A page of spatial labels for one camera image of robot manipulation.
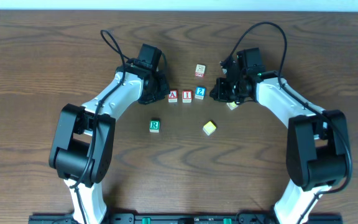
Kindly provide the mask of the red letter A block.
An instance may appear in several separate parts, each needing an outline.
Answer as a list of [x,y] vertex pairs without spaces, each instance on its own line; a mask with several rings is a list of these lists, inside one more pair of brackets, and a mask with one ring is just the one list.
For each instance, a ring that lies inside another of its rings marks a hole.
[[168,95],[168,102],[169,103],[177,103],[178,102],[178,91],[177,90],[170,90]]

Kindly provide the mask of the red letter I block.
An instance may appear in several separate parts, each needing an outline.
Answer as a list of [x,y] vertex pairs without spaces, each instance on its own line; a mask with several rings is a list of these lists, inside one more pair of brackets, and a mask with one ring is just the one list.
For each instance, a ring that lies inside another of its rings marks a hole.
[[183,103],[191,103],[193,99],[191,90],[183,90],[182,91],[182,102]]

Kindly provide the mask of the blue number 2 block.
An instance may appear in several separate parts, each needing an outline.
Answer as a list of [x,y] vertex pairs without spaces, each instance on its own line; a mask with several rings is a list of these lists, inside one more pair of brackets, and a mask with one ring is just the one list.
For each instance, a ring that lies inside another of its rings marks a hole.
[[206,94],[206,88],[202,86],[196,87],[195,90],[195,98],[199,100],[203,100]]

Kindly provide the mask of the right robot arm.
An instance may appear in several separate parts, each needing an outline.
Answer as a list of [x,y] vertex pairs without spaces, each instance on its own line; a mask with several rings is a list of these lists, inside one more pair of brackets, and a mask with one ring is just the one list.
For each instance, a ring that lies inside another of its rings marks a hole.
[[248,99],[269,109],[287,128],[290,181],[266,213],[245,213],[239,223],[342,223],[338,214],[311,214],[318,200],[337,190],[351,173],[346,117],[302,97],[276,70],[267,71],[258,48],[239,51],[220,63],[210,97],[241,105]]

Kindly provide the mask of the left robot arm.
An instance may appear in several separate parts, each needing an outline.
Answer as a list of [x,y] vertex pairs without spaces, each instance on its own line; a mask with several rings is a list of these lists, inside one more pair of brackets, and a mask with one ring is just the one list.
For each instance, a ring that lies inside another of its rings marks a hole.
[[142,45],[138,57],[117,67],[114,80],[98,96],[61,110],[48,163],[70,189],[75,223],[104,220],[101,181],[111,163],[116,121],[134,102],[147,105],[169,94],[158,69],[164,57],[160,49]]

